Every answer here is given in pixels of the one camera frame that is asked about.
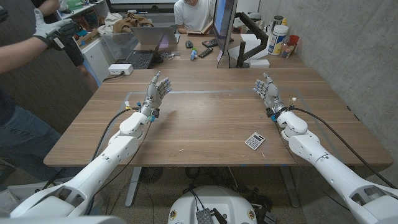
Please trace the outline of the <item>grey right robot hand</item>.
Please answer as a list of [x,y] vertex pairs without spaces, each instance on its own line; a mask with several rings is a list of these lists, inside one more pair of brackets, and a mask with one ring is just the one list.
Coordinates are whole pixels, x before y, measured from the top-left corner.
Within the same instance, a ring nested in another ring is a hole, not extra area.
[[263,100],[267,116],[271,117],[274,115],[277,118],[287,110],[287,107],[284,105],[272,78],[267,73],[263,73],[263,76],[265,80],[257,79],[253,90]]

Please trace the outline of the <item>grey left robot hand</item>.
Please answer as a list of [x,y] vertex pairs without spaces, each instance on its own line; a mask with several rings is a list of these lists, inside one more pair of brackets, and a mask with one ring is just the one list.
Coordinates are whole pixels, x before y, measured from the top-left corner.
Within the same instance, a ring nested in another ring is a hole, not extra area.
[[149,83],[141,106],[141,113],[150,116],[155,109],[158,109],[164,96],[172,90],[171,81],[168,77],[158,81],[161,71],[158,71]]

